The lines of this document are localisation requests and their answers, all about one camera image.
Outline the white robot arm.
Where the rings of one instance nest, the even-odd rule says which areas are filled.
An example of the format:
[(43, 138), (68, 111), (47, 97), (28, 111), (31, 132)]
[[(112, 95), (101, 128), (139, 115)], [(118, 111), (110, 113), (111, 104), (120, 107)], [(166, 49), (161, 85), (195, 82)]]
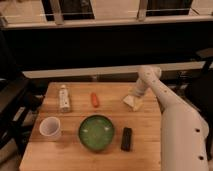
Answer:
[(186, 101), (160, 81), (161, 69), (142, 65), (131, 94), (150, 88), (164, 108), (161, 119), (161, 171), (209, 171), (208, 123)]

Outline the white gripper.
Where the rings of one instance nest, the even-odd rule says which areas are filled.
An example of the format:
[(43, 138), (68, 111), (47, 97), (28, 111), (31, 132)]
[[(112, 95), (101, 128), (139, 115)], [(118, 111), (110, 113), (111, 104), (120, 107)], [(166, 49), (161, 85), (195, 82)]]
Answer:
[(148, 89), (148, 85), (141, 79), (137, 79), (136, 83), (132, 87), (130, 94), (136, 97), (133, 97), (133, 110), (138, 111), (142, 106), (142, 99), (139, 98), (143, 96)]

